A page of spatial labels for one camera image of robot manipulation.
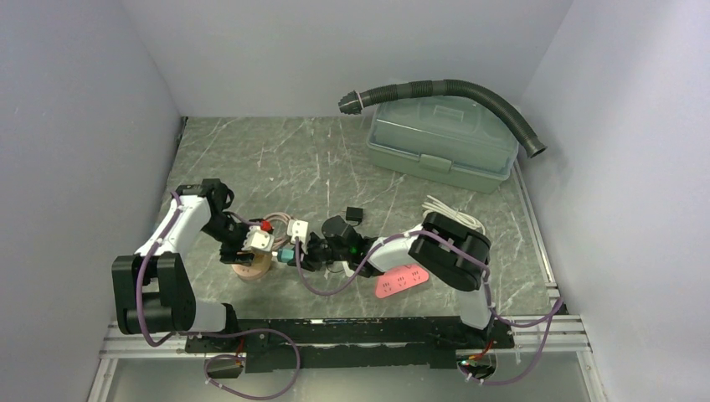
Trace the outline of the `tan cube socket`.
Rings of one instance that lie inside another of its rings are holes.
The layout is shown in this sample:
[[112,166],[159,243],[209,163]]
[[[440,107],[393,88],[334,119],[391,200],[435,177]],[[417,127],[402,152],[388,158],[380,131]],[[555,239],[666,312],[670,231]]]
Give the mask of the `tan cube socket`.
[[259,273],[266,273],[270,269],[272,259],[273,255],[271,253],[257,253],[252,260],[252,267]]

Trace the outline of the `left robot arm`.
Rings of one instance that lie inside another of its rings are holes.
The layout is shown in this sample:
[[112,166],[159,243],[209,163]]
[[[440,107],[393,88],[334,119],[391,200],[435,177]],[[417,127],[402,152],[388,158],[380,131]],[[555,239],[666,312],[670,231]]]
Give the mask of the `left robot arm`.
[[234,192],[217,178],[181,185],[171,197],[167,215],[149,239],[112,264],[118,327],[127,335],[207,332],[216,349],[228,352],[241,337],[234,308],[198,300],[184,259],[198,235],[206,234],[219,242],[222,262],[238,262],[249,230],[261,220],[230,212]]

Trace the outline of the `teal cube adapter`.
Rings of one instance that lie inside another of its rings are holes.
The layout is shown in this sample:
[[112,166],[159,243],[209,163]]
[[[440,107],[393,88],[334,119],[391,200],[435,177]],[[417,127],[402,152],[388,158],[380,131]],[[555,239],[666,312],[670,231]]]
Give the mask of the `teal cube adapter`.
[[295,259],[295,251],[293,249],[279,249],[274,252],[276,260],[283,264],[290,264]]

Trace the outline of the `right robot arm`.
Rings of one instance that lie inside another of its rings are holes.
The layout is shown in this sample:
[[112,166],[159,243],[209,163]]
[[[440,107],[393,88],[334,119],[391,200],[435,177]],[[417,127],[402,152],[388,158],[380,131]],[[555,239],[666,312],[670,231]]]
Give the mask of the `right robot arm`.
[[359,234],[344,218],[334,216],[322,225],[322,236],[311,232],[307,241],[295,242],[295,255],[287,262],[302,274],[324,265],[345,262],[355,275],[383,276],[395,268],[416,265],[456,291],[461,336],[480,348],[494,334],[490,295],[486,288],[491,241],[441,213],[425,215],[421,224],[386,237]]

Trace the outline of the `pink triangular power strip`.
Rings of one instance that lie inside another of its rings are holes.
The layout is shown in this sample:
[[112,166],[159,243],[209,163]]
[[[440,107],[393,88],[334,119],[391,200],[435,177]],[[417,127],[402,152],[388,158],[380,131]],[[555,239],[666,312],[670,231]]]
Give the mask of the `pink triangular power strip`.
[[401,265],[378,278],[374,294],[378,299],[384,299],[424,284],[429,278],[430,273],[418,265]]

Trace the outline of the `white power strip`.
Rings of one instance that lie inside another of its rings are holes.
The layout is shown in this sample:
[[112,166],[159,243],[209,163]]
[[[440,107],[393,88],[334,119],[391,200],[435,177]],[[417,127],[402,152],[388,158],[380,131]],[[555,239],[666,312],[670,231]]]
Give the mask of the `white power strip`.
[[354,270],[350,267],[350,264],[346,261],[340,261],[339,265],[342,268],[342,272],[346,277],[352,277],[354,275]]

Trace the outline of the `round pink power socket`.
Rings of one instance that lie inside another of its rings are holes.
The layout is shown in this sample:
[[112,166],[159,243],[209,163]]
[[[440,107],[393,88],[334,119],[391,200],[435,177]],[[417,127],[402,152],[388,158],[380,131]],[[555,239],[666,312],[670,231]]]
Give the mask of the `round pink power socket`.
[[242,281],[256,281],[270,270],[270,265],[232,265],[232,270]]

